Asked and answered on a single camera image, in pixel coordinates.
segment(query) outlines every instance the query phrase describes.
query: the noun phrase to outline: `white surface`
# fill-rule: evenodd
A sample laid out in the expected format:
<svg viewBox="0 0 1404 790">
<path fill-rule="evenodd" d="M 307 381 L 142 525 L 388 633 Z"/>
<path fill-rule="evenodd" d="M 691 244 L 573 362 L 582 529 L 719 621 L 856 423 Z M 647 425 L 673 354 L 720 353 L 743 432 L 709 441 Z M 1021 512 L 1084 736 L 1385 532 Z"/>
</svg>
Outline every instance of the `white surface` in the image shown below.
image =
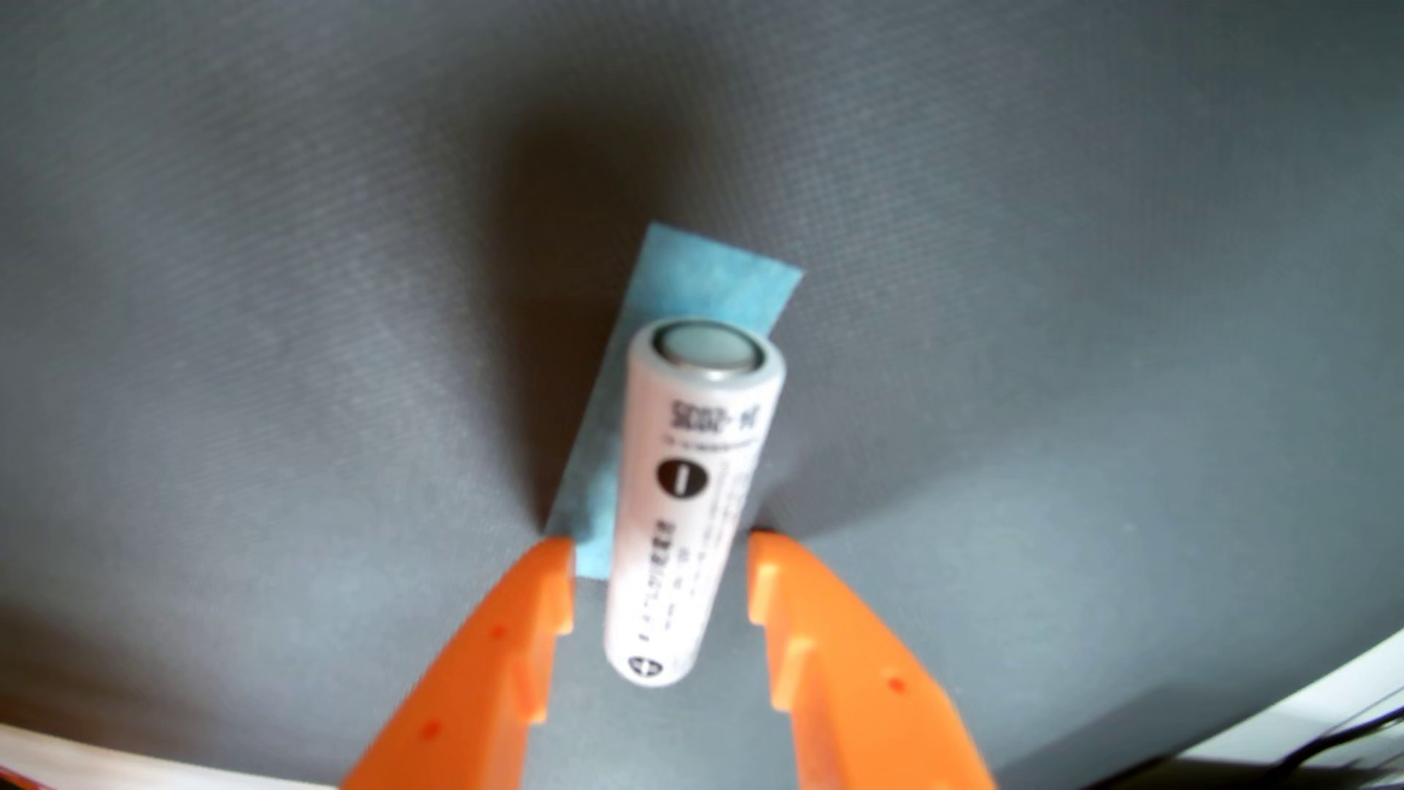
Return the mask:
<svg viewBox="0 0 1404 790">
<path fill-rule="evenodd" d="M 629 344 L 605 613 L 609 665 L 640 686 L 677 683 L 696 662 L 785 383 L 785 359 L 764 337 L 746 333 L 764 352 L 760 368 L 708 380 L 657 352 L 658 326 Z"/>
<path fill-rule="evenodd" d="M 0 765 L 53 790 L 331 790 L 101 749 L 0 724 Z"/>
<path fill-rule="evenodd" d="M 1271 763 L 1327 732 L 1404 704 L 1404 631 L 1278 704 L 1186 751 L 1191 759 Z M 1404 752 L 1404 727 L 1342 745 L 1311 765 L 1380 765 Z"/>
</svg>

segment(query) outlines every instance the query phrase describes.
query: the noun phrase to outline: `battery top cap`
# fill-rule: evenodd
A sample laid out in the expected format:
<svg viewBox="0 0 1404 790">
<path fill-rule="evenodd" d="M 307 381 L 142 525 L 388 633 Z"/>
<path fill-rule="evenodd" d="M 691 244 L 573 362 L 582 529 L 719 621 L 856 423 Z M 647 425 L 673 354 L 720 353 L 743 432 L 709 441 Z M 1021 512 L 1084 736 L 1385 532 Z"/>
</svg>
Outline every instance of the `battery top cap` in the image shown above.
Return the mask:
<svg viewBox="0 0 1404 790">
<path fill-rule="evenodd" d="M 715 320 L 680 320 L 663 326 L 653 347 L 674 365 L 713 380 L 744 375 L 765 361 L 755 341 Z"/>
</svg>

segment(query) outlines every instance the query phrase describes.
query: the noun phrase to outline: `black circle logo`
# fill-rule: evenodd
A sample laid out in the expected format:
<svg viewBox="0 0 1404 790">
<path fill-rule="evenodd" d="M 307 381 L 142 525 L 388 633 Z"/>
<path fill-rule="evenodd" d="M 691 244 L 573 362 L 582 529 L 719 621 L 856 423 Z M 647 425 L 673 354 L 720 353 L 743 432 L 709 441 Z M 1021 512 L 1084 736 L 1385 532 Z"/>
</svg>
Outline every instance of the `black circle logo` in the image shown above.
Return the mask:
<svg viewBox="0 0 1404 790">
<path fill-rule="evenodd" d="M 633 674 L 640 678 L 653 678 L 658 672 L 663 672 L 663 665 L 651 658 L 636 655 L 629 660 L 629 669 L 633 669 Z"/>
<path fill-rule="evenodd" d="M 706 488 L 706 470 L 692 462 L 671 459 L 658 464 L 658 486 L 668 497 L 692 500 Z"/>
</svg>

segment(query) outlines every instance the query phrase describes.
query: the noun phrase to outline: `battery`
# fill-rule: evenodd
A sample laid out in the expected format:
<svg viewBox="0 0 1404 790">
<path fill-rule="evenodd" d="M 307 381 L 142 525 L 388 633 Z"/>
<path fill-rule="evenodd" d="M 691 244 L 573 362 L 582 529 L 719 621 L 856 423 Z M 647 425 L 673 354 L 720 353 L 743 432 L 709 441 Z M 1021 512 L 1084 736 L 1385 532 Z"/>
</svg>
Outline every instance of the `battery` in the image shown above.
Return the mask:
<svg viewBox="0 0 1404 790">
<path fill-rule="evenodd" d="M 605 657 L 667 686 L 696 662 L 785 383 L 769 340 L 664 319 L 629 344 Z"/>
</svg>

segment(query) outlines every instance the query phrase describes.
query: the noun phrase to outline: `gray fabric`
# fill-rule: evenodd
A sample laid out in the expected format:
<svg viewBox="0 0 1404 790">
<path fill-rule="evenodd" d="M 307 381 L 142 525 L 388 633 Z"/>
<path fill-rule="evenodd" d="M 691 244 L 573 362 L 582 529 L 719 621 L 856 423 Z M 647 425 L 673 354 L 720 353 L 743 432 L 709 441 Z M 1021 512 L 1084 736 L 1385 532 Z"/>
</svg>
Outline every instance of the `gray fabric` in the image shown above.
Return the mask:
<svg viewBox="0 0 1404 790">
<path fill-rule="evenodd" d="M 657 217 L 809 271 L 755 502 L 1009 789 L 1404 627 L 1397 4 L 7 3 L 0 721 L 337 780 L 536 537 Z M 526 787 L 790 787 L 739 563 Z"/>
</svg>

